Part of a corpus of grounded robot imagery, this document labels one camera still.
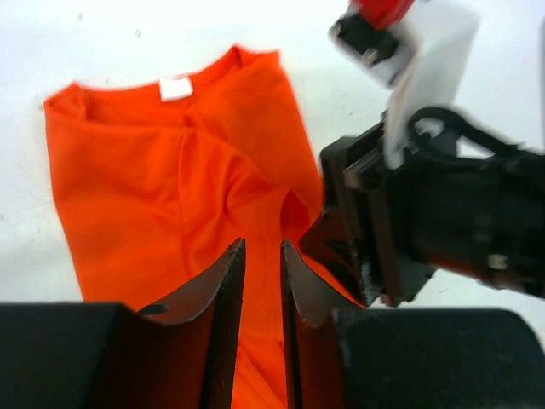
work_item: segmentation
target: white background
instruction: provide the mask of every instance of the white background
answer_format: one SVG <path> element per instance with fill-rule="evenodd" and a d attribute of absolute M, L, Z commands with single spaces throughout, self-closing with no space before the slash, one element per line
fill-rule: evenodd
<path fill-rule="evenodd" d="M 483 23 L 456 104 L 541 147 L 538 40 L 545 2 L 460 1 Z M 51 198 L 44 98 L 73 80 L 120 87 L 196 71 L 233 43 L 281 49 L 318 155 L 336 138 L 376 123 L 387 102 L 387 91 L 327 38 L 345 8 L 344 0 L 2 0 L 0 301 L 81 299 Z M 545 345 L 545 302 L 454 274 L 437 273 L 411 306 L 509 308 Z"/>

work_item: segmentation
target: orange fabric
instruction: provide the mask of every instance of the orange fabric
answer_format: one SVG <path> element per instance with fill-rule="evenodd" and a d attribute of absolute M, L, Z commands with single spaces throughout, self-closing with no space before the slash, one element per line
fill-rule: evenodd
<path fill-rule="evenodd" d="M 234 47 L 190 77 L 178 101 L 158 84 L 49 98 L 54 202 L 87 301 L 142 308 L 245 237 L 232 406 L 285 407 L 279 245 L 318 216 L 321 181 L 278 53 Z"/>

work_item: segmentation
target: red robot part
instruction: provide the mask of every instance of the red robot part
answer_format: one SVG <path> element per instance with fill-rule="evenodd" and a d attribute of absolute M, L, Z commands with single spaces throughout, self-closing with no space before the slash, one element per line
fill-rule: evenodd
<path fill-rule="evenodd" d="M 353 0 L 360 13 L 376 30 L 397 23 L 415 0 Z"/>

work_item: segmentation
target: black cable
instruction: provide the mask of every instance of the black cable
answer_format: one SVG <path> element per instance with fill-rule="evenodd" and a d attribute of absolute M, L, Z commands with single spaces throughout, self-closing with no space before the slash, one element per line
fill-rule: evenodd
<path fill-rule="evenodd" d="M 457 138 L 465 136 L 470 141 L 488 149 L 494 155 L 486 159 L 459 158 L 442 152 L 432 142 L 420 135 L 416 124 L 423 119 L 435 119 L 444 124 L 444 132 L 451 131 Z M 479 130 L 467 122 L 461 115 L 442 107 L 426 107 L 417 111 L 407 124 L 409 143 L 418 149 L 425 158 L 445 166 L 457 169 L 478 170 L 489 164 L 499 164 L 517 158 L 520 151 L 495 136 Z"/>

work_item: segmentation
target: robotic arm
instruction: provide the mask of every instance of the robotic arm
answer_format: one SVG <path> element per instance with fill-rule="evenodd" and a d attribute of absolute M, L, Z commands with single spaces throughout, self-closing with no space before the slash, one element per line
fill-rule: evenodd
<path fill-rule="evenodd" d="M 479 19 L 451 0 L 354 0 L 334 39 L 393 93 L 321 153 L 324 216 L 301 240 L 361 302 L 410 301 L 447 268 L 545 297 L 545 158 L 449 109 Z M 464 137 L 489 158 L 462 158 Z"/>

